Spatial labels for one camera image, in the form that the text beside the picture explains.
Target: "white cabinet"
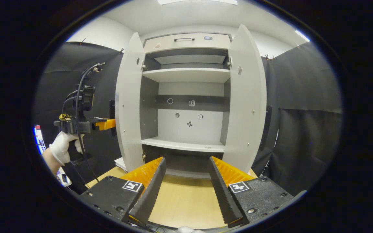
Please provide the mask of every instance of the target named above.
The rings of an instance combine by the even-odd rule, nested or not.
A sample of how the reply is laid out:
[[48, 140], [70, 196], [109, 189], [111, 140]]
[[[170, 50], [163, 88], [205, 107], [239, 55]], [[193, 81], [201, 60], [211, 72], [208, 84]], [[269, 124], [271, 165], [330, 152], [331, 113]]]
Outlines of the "white cabinet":
[[147, 39], [145, 52], [186, 48], [228, 49], [230, 44], [230, 36], [226, 34], [184, 33]]
[[[197, 62], [199, 56], [210, 62]], [[173, 156], [171, 174], [209, 177], [206, 158], [214, 155], [248, 172], [265, 122], [261, 56], [244, 25], [232, 42], [222, 34], [178, 34], [143, 47], [135, 33], [120, 64], [115, 103], [129, 171], [144, 163], [142, 155], [146, 161], [163, 155]]]

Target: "monitor screen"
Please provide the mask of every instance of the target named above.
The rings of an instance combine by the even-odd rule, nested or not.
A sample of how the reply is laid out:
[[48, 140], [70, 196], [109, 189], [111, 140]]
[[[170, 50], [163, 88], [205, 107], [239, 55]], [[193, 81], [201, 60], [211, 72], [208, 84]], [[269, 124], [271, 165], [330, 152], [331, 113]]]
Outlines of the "monitor screen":
[[41, 133], [40, 125], [34, 126], [34, 135], [40, 154], [43, 154], [47, 147], [43, 140], [43, 134]]

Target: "open cabinet door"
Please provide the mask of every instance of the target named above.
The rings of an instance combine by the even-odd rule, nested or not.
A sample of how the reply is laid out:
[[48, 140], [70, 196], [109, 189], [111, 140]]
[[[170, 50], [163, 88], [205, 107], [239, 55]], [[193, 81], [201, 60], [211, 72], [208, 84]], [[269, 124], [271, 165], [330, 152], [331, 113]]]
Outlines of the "open cabinet door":
[[139, 100], [145, 51], [134, 33], [120, 63], [116, 82], [115, 118], [120, 152], [128, 171], [144, 164], [142, 158]]
[[259, 149], [266, 117], [266, 77], [259, 50], [244, 25], [228, 49], [231, 102], [222, 160], [248, 172]]

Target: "wooden table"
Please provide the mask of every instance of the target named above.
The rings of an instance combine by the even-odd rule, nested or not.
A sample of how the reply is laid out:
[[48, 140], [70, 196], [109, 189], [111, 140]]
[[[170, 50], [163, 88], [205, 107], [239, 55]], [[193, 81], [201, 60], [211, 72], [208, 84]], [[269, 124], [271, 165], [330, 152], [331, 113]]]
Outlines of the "wooden table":
[[[123, 169], [115, 167], [98, 177], [121, 177]], [[257, 178], [253, 170], [250, 175]], [[97, 183], [87, 183], [91, 187]], [[188, 226], [193, 229], [225, 227], [211, 180], [166, 175], [162, 181], [149, 221], [168, 227]]]

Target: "white glove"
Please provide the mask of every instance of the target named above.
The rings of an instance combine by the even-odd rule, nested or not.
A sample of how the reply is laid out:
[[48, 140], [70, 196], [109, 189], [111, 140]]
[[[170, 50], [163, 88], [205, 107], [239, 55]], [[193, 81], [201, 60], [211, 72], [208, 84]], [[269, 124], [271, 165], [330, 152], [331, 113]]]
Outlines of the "white glove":
[[187, 226], [182, 226], [182, 227], [178, 228], [178, 230], [176, 232], [177, 233], [204, 233], [201, 230], [194, 230], [194, 229], [192, 229], [190, 227], [187, 227]]
[[64, 166], [65, 163], [70, 162], [70, 155], [68, 154], [68, 143], [76, 140], [74, 142], [74, 145], [77, 148], [78, 152], [82, 152], [82, 149], [80, 147], [80, 142], [79, 142], [79, 137], [77, 135], [73, 134], [66, 134], [63, 131], [61, 131], [56, 139], [54, 139], [53, 144], [50, 144], [50, 150], [51, 153], [53, 154], [54, 158], [62, 165]]

